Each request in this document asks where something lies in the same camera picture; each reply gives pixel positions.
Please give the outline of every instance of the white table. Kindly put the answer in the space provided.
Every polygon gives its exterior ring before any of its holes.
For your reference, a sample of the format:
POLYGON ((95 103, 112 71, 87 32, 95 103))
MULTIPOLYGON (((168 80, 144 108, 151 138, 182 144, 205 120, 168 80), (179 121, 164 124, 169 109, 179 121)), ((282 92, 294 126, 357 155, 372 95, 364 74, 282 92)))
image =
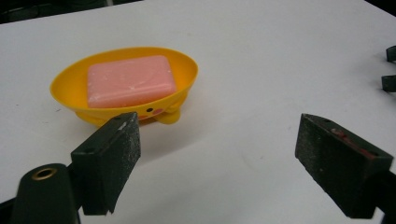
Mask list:
POLYGON ((294 148, 309 113, 396 156, 396 95, 380 82, 396 72, 385 55, 395 23, 362 0, 146 0, 2 24, 0 201, 29 170, 69 164, 95 131, 51 98, 59 72, 97 52, 160 46, 200 67, 182 117, 141 127, 115 214, 82 223, 379 223, 379 210, 345 217, 294 148))

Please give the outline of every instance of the yellow soap dish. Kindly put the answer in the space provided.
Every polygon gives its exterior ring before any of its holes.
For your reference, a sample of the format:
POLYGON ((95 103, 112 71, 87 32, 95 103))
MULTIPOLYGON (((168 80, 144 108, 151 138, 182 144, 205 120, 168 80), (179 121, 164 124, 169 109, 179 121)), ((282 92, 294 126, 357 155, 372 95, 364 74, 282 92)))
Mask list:
POLYGON ((138 47, 114 49, 82 59, 64 69, 51 83, 50 93, 60 104, 76 112, 76 115, 98 127, 109 119, 127 112, 137 112, 139 120, 154 118, 160 123, 171 124, 178 121, 180 107, 197 77, 198 66, 189 56, 172 49, 138 47), (89 108, 87 101, 87 72, 95 63, 105 63, 124 59, 165 56, 172 69, 177 91, 160 100, 144 105, 114 108, 89 108))

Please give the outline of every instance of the soap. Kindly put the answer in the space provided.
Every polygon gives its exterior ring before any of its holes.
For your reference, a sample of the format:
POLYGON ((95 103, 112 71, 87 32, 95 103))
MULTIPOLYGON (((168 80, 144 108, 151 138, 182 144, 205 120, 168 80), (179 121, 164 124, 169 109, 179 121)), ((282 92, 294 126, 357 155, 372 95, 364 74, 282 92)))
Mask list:
POLYGON ((108 63, 88 69, 88 107, 142 105, 177 91, 166 57, 154 55, 108 63))

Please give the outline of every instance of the yellow plastic dish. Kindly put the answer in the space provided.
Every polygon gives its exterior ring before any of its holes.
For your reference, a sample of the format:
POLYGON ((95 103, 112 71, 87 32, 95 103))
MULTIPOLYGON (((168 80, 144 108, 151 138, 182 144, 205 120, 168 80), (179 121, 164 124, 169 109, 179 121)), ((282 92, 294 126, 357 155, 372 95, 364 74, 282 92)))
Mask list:
POLYGON ((75 111, 76 115, 98 127, 109 119, 127 112, 137 112, 139 120, 154 118, 161 123, 178 121, 180 107, 197 77, 198 66, 189 56, 172 50, 155 47, 114 49, 82 59, 62 71, 51 83, 50 93, 60 104, 75 111), (144 105, 114 108, 89 108, 87 100, 88 68, 95 63, 105 63, 123 59, 151 55, 165 56, 174 74, 177 92, 144 105))

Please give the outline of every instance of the screw hole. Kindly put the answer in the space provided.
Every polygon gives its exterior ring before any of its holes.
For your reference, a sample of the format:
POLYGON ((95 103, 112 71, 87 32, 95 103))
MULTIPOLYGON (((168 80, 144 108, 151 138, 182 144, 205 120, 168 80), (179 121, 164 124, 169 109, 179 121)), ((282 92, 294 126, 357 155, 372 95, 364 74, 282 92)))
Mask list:
POLYGON ((55 175, 57 171, 58 170, 55 168, 44 168, 42 170, 35 172, 32 175, 32 179, 37 180, 37 181, 48 179, 48 178, 52 177, 53 175, 55 175))

